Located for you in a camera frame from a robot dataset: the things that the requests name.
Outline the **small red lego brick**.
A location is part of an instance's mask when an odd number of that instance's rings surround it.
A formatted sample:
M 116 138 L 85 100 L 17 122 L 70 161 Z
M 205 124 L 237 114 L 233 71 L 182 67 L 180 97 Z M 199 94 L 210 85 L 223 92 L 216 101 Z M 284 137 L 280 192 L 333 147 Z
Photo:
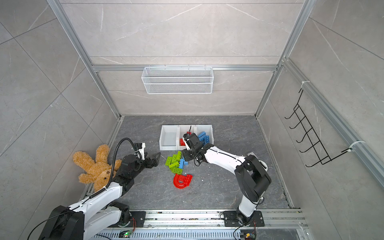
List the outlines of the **small red lego brick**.
M 184 140 L 181 138 L 181 139 L 180 139 L 180 146 L 183 147 L 183 146 L 185 146 L 185 145 L 186 145 L 186 144 L 185 144 Z

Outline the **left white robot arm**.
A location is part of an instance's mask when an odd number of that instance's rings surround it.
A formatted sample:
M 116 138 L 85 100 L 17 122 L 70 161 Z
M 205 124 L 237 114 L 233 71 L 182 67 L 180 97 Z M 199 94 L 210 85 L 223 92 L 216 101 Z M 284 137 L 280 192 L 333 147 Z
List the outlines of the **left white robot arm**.
M 74 153 L 74 163 L 85 171 L 79 181 L 93 184 L 94 193 L 68 207 L 55 208 L 42 222 L 40 240 L 88 240 L 111 225 L 134 223 L 130 207 L 117 200 L 130 190 L 139 173 L 158 166 L 161 153 L 149 156 L 144 143 L 133 143 L 129 138 L 120 142 L 124 141 L 131 144 L 134 154 L 122 160 L 114 158 L 110 164 L 108 145 L 97 148 L 95 159 L 86 152 Z

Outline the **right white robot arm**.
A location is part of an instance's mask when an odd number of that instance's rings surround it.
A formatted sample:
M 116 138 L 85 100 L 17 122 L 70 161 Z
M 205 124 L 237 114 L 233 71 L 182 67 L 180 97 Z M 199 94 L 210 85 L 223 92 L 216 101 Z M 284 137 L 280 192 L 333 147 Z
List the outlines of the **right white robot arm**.
M 254 216 L 263 195 L 272 183 L 267 173 L 268 166 L 254 155 L 237 156 L 227 153 L 213 144 L 203 144 L 194 133 L 184 134 L 183 142 L 187 146 L 182 151 L 186 161 L 193 160 L 196 166 L 208 163 L 219 166 L 236 176 L 243 194 L 237 208 L 236 219 L 243 226 L 248 225 Z

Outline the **green lego brick upper left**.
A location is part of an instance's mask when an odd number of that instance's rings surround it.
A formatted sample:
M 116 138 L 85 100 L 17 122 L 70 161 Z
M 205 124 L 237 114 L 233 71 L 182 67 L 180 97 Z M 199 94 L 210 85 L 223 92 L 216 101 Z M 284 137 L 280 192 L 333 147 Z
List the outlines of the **green lego brick upper left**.
M 173 160 L 173 157 L 167 157 L 165 166 L 169 166 L 169 165 L 171 165 L 172 160 Z

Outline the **white middle plastic bin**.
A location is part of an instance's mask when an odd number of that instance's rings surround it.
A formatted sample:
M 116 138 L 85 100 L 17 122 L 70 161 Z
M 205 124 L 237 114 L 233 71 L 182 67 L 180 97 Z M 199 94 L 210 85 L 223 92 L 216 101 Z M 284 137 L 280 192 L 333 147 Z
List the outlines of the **white middle plastic bin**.
M 184 150 L 184 149 L 187 148 L 186 146 L 183 146 L 183 147 L 180 146 L 180 139 L 181 138 L 183 139 L 184 134 L 195 133 L 196 132 L 195 128 L 196 128 L 195 125 L 179 125 L 179 128 L 178 128 L 179 135 L 177 137 L 177 144 L 178 144 L 178 150 L 179 151 Z

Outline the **white plastic bin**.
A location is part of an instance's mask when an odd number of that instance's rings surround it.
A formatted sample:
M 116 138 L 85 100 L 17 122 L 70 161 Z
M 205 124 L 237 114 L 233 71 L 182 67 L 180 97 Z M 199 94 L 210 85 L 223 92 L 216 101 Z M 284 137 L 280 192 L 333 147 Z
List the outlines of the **white plastic bin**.
M 183 139 L 184 134 L 195 133 L 196 132 L 195 128 L 196 128 L 195 125 L 179 125 L 179 128 L 178 128 L 179 135 L 177 137 L 177 144 L 178 144 L 178 150 L 179 151 L 184 150 L 184 149 L 187 148 L 186 146 L 183 146 L 183 147 L 180 146 L 180 139 L 181 138 Z
M 210 144 L 214 144 L 213 127 L 212 125 L 196 125 L 195 134 L 198 136 L 201 132 L 206 132 L 210 138 Z
M 179 140 L 178 125 L 162 125 L 159 139 L 160 151 L 177 151 Z

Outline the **white right plastic bin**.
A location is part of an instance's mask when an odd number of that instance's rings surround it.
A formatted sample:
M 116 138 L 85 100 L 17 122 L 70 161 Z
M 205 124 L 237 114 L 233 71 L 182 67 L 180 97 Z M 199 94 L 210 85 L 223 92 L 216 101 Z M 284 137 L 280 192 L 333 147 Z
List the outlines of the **white right plastic bin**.
M 198 136 L 201 132 L 206 132 L 210 138 L 210 144 L 214 144 L 213 127 L 212 125 L 196 125 L 195 134 Z

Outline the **green lego brick lower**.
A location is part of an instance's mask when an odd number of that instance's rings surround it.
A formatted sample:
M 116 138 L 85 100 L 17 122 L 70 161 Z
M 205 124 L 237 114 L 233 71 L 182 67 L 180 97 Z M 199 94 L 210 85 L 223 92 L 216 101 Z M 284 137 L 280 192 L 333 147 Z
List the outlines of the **green lego brick lower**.
M 172 167 L 170 168 L 170 170 L 173 174 L 177 174 L 177 175 L 181 175 L 183 173 L 183 169 L 178 167 Z

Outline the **white left plastic bin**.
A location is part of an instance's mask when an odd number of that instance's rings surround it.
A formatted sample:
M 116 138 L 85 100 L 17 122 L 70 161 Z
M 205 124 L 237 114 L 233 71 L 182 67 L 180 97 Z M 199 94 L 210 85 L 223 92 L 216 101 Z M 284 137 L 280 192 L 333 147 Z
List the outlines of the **white left plastic bin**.
M 160 151 L 177 151 L 179 140 L 178 125 L 162 125 L 159 139 Z

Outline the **red lego brick on arch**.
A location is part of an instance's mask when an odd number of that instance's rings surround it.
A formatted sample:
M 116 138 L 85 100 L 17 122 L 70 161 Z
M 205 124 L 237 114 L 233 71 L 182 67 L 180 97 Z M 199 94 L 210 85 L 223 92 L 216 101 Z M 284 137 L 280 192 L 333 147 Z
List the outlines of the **red lego brick on arch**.
M 189 186 L 190 183 L 191 183 L 191 180 L 192 180 L 193 176 L 192 175 L 180 175 L 179 177 L 179 183 L 180 184 L 183 184 L 185 186 Z

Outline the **red arch lego piece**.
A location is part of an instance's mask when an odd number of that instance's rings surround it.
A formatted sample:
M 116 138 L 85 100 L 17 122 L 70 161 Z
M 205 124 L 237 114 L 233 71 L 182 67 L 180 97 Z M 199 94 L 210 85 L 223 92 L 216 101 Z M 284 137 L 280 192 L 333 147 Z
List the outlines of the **red arch lego piece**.
M 189 174 L 186 176 L 175 174 L 173 183 L 176 188 L 184 189 L 190 185 L 192 179 L 193 179 L 193 176 Z

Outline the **brown teddy bear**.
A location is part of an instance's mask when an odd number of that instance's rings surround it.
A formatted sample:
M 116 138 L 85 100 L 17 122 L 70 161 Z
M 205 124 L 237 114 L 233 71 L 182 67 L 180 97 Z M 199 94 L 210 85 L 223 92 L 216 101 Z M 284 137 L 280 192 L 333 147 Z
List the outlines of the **brown teddy bear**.
M 93 160 L 86 152 L 78 151 L 73 155 L 74 163 L 86 173 L 79 175 L 79 182 L 83 184 L 94 184 L 97 192 L 107 185 L 112 172 L 112 166 L 108 164 L 110 148 L 101 145 L 97 148 L 96 159 Z

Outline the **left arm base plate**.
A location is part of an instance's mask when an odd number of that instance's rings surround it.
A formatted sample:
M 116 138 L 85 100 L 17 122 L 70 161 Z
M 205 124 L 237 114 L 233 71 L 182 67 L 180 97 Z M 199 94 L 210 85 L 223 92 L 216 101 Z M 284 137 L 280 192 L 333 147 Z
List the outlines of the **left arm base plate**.
M 120 228 L 133 228 L 138 227 L 142 228 L 146 219 L 146 211 L 125 211 L 122 212 L 121 218 L 118 221 L 117 225 Z

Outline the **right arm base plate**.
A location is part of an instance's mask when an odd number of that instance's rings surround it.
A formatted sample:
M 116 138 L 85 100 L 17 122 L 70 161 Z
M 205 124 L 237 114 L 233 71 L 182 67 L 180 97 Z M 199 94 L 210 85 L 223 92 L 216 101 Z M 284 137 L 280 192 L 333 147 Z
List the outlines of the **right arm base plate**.
M 254 211 L 250 217 L 244 216 L 240 211 L 224 211 L 221 218 L 224 220 L 225 227 L 265 226 L 264 217 L 260 211 Z

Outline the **aluminium front rail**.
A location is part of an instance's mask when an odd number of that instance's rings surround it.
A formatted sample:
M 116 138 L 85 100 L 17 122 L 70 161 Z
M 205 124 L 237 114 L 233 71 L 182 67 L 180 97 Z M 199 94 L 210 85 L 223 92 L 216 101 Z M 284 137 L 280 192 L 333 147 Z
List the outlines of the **aluminium front rail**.
M 131 210 L 138 230 L 234 229 L 240 226 L 236 211 L 230 209 Z M 298 209 L 260 209 L 254 214 L 257 228 L 308 229 Z

